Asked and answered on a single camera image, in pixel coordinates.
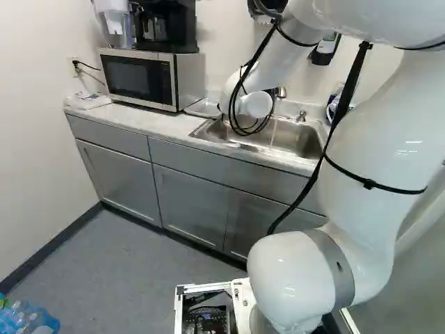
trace sink basin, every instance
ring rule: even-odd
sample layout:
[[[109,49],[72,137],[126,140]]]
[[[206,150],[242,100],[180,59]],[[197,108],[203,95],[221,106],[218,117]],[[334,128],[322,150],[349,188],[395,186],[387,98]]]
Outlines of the sink basin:
[[[277,157],[318,160],[323,153],[324,133],[319,121],[296,122],[295,119],[273,116],[263,131],[251,136],[237,135],[229,121],[222,120],[208,120],[189,136]]]

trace sink faucet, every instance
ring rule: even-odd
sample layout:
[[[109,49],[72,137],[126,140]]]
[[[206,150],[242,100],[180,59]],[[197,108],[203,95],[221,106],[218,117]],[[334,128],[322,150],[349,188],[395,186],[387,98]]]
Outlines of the sink faucet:
[[[297,119],[295,121],[297,123],[299,123],[299,122],[306,122],[306,115],[307,115],[306,111],[304,111],[304,110],[300,111],[300,115],[297,117]]]
[[[284,85],[278,86],[278,94],[277,97],[281,100],[285,99],[287,97],[287,89],[284,87]]]

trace gray band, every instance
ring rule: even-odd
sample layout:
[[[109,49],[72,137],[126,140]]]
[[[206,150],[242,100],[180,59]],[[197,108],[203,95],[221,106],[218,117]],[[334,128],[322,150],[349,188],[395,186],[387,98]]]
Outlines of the gray band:
[[[326,233],[320,230],[302,231],[317,245],[329,266],[335,286],[334,310],[350,306],[355,297],[353,271],[339,245]]]

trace gray carpet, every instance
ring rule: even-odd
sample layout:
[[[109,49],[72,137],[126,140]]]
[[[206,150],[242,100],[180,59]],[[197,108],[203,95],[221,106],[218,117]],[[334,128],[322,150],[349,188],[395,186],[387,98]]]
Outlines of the gray carpet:
[[[65,334],[173,334],[175,286],[244,271],[102,212],[9,295],[44,306]]]

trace countertop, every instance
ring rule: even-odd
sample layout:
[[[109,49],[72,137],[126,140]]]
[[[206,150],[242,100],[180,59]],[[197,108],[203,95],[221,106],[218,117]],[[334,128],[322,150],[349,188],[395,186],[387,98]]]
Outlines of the countertop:
[[[188,136],[204,122],[205,118],[190,116],[185,113],[164,113],[156,109],[138,109],[123,104],[107,104],[90,110],[74,110],[65,107],[65,113],[94,120],[106,125],[144,134],[152,138],[170,141],[191,148],[224,155],[234,159],[249,161],[271,168],[285,170],[289,173],[309,177],[316,163],[307,164],[283,157],[279,161],[276,157],[248,152],[245,150],[223,147],[198,138]]]

